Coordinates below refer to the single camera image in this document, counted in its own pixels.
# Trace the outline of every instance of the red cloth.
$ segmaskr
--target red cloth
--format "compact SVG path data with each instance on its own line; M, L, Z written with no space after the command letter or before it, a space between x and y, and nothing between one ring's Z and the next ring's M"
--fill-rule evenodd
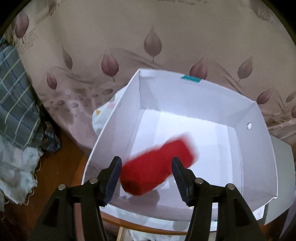
M184 138L167 142L128 161L120 174L123 189L133 195L151 191L172 174L173 157L179 157L185 168L193 164L194 155Z

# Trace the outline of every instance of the metal pin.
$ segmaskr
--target metal pin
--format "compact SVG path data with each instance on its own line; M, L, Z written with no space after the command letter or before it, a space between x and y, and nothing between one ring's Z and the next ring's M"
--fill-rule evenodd
M204 180L202 178L198 177L197 179L195 179L195 182L197 184L202 184L204 182Z
M61 184L58 186L58 189L59 190L64 190L66 188L66 185L65 184Z
M227 187L228 187L230 190L235 189L235 185L233 185L232 183L228 183L228 184L227 184Z
M95 183L98 182L98 179L95 178L95 177L93 177L92 179L89 180L89 182L90 182L91 184L95 184Z

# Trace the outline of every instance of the white box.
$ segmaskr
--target white box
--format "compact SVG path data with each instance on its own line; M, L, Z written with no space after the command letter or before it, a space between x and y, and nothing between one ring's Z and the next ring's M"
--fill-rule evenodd
M219 186L233 183L252 211L277 197L272 142L257 103L206 80L152 69L139 69L130 80L92 150L83 182L114 156L124 163L183 133L198 152L190 167L196 177ZM118 183L110 203L154 218L190 220L192 215L172 176L142 196L129 195ZM213 204L213 220L217 213Z

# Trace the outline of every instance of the wooden floor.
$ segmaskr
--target wooden floor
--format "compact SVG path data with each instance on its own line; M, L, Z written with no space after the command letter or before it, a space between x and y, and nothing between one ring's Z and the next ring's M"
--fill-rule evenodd
M77 177L77 173L83 173L80 169L84 168L86 157L66 133L61 132L60 139L62 149L59 152L56 154L45 152L41 157L41 169L36 173L38 187L35 188L34 195L30 197L29 205L10 203L5 206L5 212L21 224L28 234L58 185L62 183L67 186L80 184L81 177ZM286 213L268 225L261 226L261 230L268 237L266 240L271 240L269 237L272 237L273 241L278 239L285 218Z

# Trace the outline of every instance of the plaid fabric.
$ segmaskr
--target plaid fabric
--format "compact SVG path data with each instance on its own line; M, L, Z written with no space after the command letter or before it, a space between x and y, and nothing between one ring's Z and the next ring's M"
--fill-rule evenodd
M18 52L0 40L0 134L18 148L39 147L44 132L36 93Z

